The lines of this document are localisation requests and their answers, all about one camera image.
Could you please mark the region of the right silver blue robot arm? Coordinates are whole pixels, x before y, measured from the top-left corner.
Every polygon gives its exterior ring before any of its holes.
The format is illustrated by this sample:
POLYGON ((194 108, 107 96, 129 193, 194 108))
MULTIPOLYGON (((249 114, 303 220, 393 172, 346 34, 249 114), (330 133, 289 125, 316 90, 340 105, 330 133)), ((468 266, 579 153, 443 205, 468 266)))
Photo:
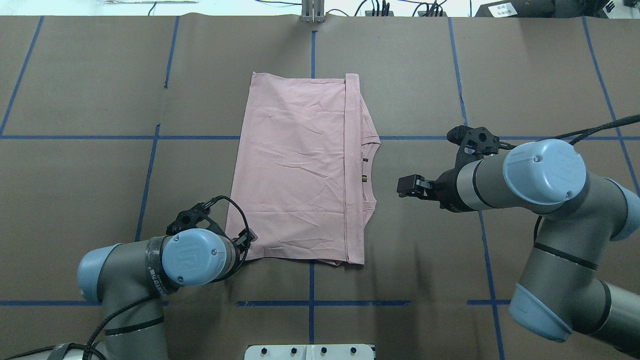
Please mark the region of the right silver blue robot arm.
POLYGON ((580 333, 638 359, 639 296, 597 277, 608 244, 639 229, 637 194, 588 171, 561 139, 459 145, 453 168, 435 180, 399 178, 398 196, 454 213, 524 208, 540 216, 510 317, 550 341, 580 333))

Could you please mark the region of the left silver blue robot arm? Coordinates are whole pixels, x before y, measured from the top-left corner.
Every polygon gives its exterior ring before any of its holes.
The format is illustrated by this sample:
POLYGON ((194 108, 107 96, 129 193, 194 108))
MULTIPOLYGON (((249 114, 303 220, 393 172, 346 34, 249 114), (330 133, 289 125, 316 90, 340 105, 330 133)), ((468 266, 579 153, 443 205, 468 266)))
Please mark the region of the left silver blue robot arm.
POLYGON ((164 298, 233 276, 255 239, 246 228, 235 238, 192 228, 89 251, 77 284, 87 301, 102 306, 103 320, 84 343, 44 346, 13 359, 167 360, 164 298))

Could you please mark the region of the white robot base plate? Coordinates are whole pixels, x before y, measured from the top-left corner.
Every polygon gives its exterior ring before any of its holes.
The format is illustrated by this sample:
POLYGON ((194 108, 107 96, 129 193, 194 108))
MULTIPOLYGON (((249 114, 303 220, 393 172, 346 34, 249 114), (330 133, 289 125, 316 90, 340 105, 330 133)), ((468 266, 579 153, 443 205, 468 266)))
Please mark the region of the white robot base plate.
POLYGON ((252 345, 245 360, 375 360, 375 346, 369 344, 279 344, 252 345))

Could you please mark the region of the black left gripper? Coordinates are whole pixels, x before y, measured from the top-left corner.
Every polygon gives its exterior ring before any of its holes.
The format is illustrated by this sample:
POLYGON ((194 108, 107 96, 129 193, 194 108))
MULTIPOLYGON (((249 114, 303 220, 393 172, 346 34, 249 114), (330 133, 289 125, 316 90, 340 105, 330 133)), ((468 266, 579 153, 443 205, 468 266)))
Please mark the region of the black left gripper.
POLYGON ((256 238, 256 234, 251 228, 244 228, 243 233, 240 233, 237 237, 231 239, 231 244, 234 249, 234 263, 244 262, 250 248, 250 244, 254 242, 256 238))

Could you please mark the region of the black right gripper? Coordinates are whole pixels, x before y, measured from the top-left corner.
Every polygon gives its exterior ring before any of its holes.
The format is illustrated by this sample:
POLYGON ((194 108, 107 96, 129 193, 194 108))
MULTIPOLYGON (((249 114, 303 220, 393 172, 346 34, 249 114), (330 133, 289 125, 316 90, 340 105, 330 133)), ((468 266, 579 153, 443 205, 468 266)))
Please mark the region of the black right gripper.
POLYGON ((443 172, 436 180, 430 182, 422 175, 412 174, 397 180, 399 198, 433 199, 434 194, 439 207, 452 213, 460 213, 458 207, 460 197, 457 191, 457 171, 443 172))

